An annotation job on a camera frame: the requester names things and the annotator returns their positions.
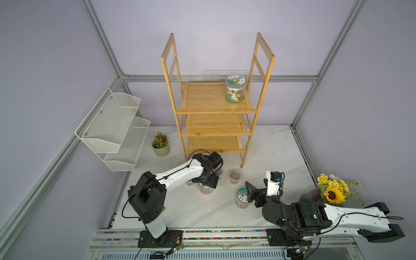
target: white wire basket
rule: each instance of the white wire basket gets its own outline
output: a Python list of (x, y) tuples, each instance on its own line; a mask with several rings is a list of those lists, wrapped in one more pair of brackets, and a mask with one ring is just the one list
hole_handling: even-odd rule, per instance
[(149, 129), (149, 120), (135, 116), (118, 153), (107, 153), (105, 164), (112, 171), (132, 171), (136, 165), (141, 147)]
[(136, 165), (150, 125), (149, 120), (136, 116), (139, 104), (140, 98), (113, 93), (108, 88), (75, 130), (75, 135), (112, 171), (131, 171)]

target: shelf side frame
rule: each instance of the shelf side frame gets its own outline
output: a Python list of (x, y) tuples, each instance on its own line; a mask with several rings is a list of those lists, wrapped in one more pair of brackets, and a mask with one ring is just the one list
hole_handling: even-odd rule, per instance
[[(269, 60), (269, 64), (267, 66), (266, 72), (263, 71), (263, 69), (260, 65), (260, 62), (257, 59), (257, 51), (258, 51), (259, 46), (261, 46), (263, 52), (266, 54), (266, 57)], [(260, 76), (263, 80), (263, 86), (262, 86), (262, 89), (261, 89), (259, 101), (257, 103), (257, 108), (256, 108), (257, 111), (254, 113), (254, 119), (253, 119), (252, 123), (250, 123), (250, 118), (247, 114), (247, 121), (248, 121), (248, 125), (250, 126), (251, 135), (248, 137), (247, 144), (246, 144), (246, 147), (245, 147), (245, 152), (240, 153), (241, 168), (244, 166), (245, 160), (247, 158), (248, 149), (250, 147), (251, 139), (253, 137), (254, 129), (256, 127), (256, 123), (257, 123), (257, 119), (258, 119), (258, 116), (259, 116), (259, 113), (260, 113), (261, 105), (263, 103), (264, 95), (266, 94), (267, 85), (269, 83), (270, 76), (272, 74), (273, 66), (275, 64), (275, 59), (276, 59), (276, 56), (273, 54), (272, 50), (269, 48), (269, 45), (267, 45), (263, 36), (258, 32), (257, 33), (257, 38), (256, 38), (256, 43), (254, 45), (253, 59), (251, 61), (250, 74), (249, 74), (248, 84), (247, 84), (247, 91), (250, 90), (250, 84), (251, 84), (251, 80), (253, 78), (254, 65), (257, 66), (257, 69), (260, 72)]]
[[(173, 48), (174, 57), (173, 57), (172, 66), (168, 73), (166, 60), (168, 58), (171, 48)], [(175, 98), (173, 96), (173, 90), (172, 90), (172, 76), (173, 76), (173, 71), (175, 70), (175, 67), (176, 67), (176, 72), (178, 74), (179, 88), (181, 89), (181, 96), (183, 97), (183, 86), (182, 86), (182, 81), (181, 81), (181, 74), (179, 72), (179, 63), (178, 63), (178, 56), (176, 53), (175, 36), (173, 35), (173, 33), (171, 33), (171, 35), (169, 36), (168, 42), (166, 43), (165, 49), (163, 50), (160, 60), (162, 62), (163, 74), (165, 75), (165, 80), (168, 86), (169, 96), (171, 98), (173, 113), (175, 115), (176, 126), (178, 127), (179, 139), (181, 140), (183, 156), (185, 158), (185, 161), (187, 161), (186, 152), (185, 152), (185, 144), (183, 143), (183, 137), (182, 137), (182, 124), (183, 124), (184, 115), (182, 114), (182, 119), (181, 119), (181, 122), (179, 123), (179, 116), (178, 116), (178, 113), (176, 112)]]

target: robotic arm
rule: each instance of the robotic arm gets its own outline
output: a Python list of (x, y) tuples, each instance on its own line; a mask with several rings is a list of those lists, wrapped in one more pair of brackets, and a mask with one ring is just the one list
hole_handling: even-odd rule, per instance
[(163, 210), (166, 194), (192, 180), (216, 188), (218, 176), (213, 172), (223, 163), (221, 156), (213, 152), (209, 156), (195, 154), (191, 160), (164, 173), (145, 172), (135, 186), (128, 191), (129, 203), (158, 245), (165, 243), (168, 229), (159, 216)]
[(266, 173), (267, 188), (256, 189), (246, 182), (248, 201), (262, 207), (265, 220), (280, 229), (268, 230), (270, 245), (306, 245), (306, 241), (320, 237), (365, 237), (372, 243), (391, 242), (404, 237), (397, 224), (386, 217), (389, 209), (383, 202), (365, 208), (344, 208), (329, 204), (299, 201), (286, 205), (281, 203), (284, 173)]

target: yellow flower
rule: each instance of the yellow flower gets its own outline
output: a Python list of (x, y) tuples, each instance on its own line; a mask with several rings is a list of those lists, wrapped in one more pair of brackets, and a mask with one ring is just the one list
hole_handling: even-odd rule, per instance
[(321, 176), (318, 177), (318, 185), (323, 185), (328, 183), (328, 176), (325, 174), (321, 174)]
[(341, 189), (345, 191), (346, 194), (351, 194), (351, 192), (349, 191), (348, 185), (345, 183), (345, 181), (340, 180), (339, 182), (340, 182)]
[(342, 194), (343, 193), (340, 190), (332, 188), (331, 186), (328, 186), (327, 190), (324, 192), (324, 195), (329, 201), (329, 203), (332, 203), (334, 205), (345, 202), (345, 196)]
[(341, 190), (341, 185), (337, 182), (337, 180), (328, 181), (328, 186)]

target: plastic jar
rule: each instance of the plastic jar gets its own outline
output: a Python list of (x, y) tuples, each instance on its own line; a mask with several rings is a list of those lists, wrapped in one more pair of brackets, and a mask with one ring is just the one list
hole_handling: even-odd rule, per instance
[(211, 187), (208, 187), (208, 186), (206, 186), (206, 185), (203, 185), (202, 183), (199, 183), (199, 191), (202, 193), (202, 194), (206, 194), (206, 195), (208, 195), (208, 194), (211, 194), (211, 192), (214, 190), (214, 188), (211, 188)]
[(225, 99), (230, 103), (238, 103), (244, 99), (245, 78), (239, 75), (229, 76), (225, 80), (227, 90)]
[(237, 193), (235, 194), (235, 204), (239, 208), (246, 208), (250, 205), (248, 202), (248, 194), (246, 188), (239, 188)]
[(241, 174), (237, 170), (230, 171), (230, 182), (232, 184), (237, 184), (240, 180)]
[(223, 174), (223, 170), (219, 169), (215, 172), (218, 175), (218, 180), (221, 179), (221, 174)]

